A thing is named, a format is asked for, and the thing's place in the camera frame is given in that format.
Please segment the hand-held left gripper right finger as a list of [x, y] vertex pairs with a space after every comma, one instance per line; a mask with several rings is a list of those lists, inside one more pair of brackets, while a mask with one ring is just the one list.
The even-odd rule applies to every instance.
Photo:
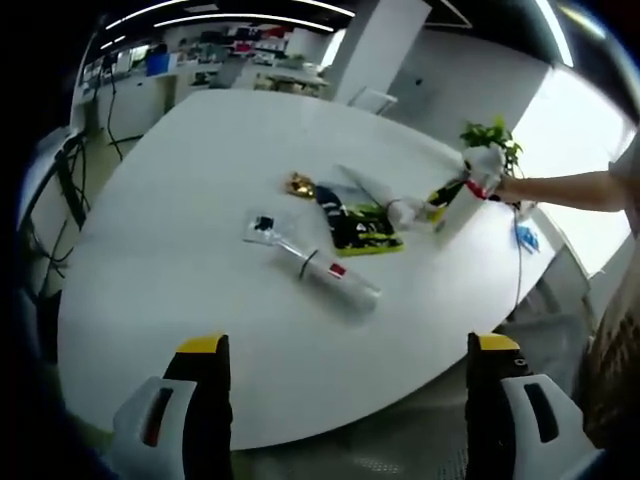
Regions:
[[520, 346], [500, 334], [467, 337], [467, 479], [583, 479], [583, 415]]

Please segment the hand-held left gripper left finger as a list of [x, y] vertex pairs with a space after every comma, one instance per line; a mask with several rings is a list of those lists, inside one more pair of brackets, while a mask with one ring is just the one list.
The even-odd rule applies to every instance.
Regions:
[[224, 333], [181, 344], [113, 418], [120, 479], [231, 479], [231, 371]]

